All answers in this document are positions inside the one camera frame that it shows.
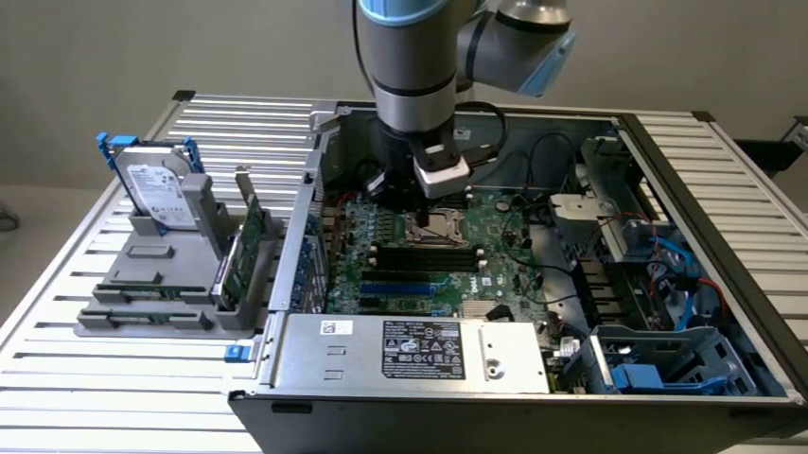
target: gray floor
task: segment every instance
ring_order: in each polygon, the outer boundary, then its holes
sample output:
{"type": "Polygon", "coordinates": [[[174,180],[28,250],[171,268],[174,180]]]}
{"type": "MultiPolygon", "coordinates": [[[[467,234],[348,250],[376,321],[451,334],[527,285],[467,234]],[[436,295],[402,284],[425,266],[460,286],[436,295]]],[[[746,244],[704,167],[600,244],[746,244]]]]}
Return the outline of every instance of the gray floor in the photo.
{"type": "Polygon", "coordinates": [[[101,190],[0,185],[20,228],[0,232],[0,323],[47,268],[101,190]]]}

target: gray wall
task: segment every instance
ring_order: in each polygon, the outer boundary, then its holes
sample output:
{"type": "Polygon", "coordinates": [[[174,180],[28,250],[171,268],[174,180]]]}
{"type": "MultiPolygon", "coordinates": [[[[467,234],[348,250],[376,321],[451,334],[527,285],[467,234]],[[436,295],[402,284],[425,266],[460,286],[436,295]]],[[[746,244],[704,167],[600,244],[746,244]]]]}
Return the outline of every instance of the gray wall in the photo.
{"type": "MultiPolygon", "coordinates": [[[[569,3],[580,42],[543,104],[710,110],[736,137],[808,114],[804,0],[569,3]]],[[[0,182],[103,186],[93,137],[146,132],[179,88],[366,97],[349,0],[0,0],[0,182]]]]}

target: robotic arm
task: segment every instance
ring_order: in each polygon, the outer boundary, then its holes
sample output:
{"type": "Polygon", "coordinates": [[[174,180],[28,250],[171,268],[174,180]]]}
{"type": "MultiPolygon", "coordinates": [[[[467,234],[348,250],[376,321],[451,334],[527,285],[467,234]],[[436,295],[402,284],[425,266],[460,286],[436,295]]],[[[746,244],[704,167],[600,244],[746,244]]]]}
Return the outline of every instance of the robotic arm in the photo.
{"type": "Polygon", "coordinates": [[[575,43],[567,0],[358,0],[362,47],[381,119],[385,170],[368,191],[394,209],[426,213],[461,191],[476,164],[455,139],[456,96],[481,82],[541,96],[575,43]]]}

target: slotted metal surface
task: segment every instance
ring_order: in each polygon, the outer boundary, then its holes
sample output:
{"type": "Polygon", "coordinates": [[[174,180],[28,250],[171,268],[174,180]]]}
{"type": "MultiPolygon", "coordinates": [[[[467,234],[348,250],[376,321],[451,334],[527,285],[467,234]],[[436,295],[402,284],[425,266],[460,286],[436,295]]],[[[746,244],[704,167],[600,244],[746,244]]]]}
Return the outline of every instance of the slotted metal surface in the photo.
{"type": "MultiPolygon", "coordinates": [[[[235,166],[248,165],[264,205],[276,217],[289,217],[313,146],[312,105],[301,100],[197,96],[167,113],[166,127],[157,131],[198,140],[218,199],[231,210],[243,208],[233,183],[235,166]]],[[[794,329],[808,336],[808,325],[799,325],[808,311],[800,280],[779,278],[804,277],[796,227],[786,218],[759,216],[762,212],[746,205],[760,203],[763,212],[774,213],[743,168],[732,166],[738,161],[690,114],[655,113],[643,120],[695,194],[710,197],[706,207],[728,240],[743,248],[739,254],[770,288],[775,305],[794,329]],[[722,163],[722,171],[706,174],[694,160],[722,163]],[[784,244],[786,251],[776,248],[784,244]]],[[[77,314],[131,231],[130,209],[118,184],[111,185],[0,329],[0,452],[258,453],[221,394],[222,379],[253,369],[253,364],[222,361],[231,341],[74,335],[77,314]]],[[[796,454],[804,452],[808,436],[780,445],[760,443],[727,453],[796,454]]]]}
{"type": "MultiPolygon", "coordinates": [[[[641,115],[662,152],[808,348],[808,220],[715,124],[641,115]]],[[[651,188],[644,190],[652,198],[651,188]]]]}

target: warning label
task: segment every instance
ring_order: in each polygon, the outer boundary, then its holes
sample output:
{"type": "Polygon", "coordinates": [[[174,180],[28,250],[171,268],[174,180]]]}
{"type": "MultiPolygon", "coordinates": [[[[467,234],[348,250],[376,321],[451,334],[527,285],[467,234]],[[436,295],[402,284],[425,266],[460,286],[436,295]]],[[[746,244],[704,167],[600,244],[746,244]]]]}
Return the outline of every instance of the warning label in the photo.
{"type": "Polygon", "coordinates": [[[381,372],[388,378],[465,380],[460,323],[386,321],[381,372]]]}

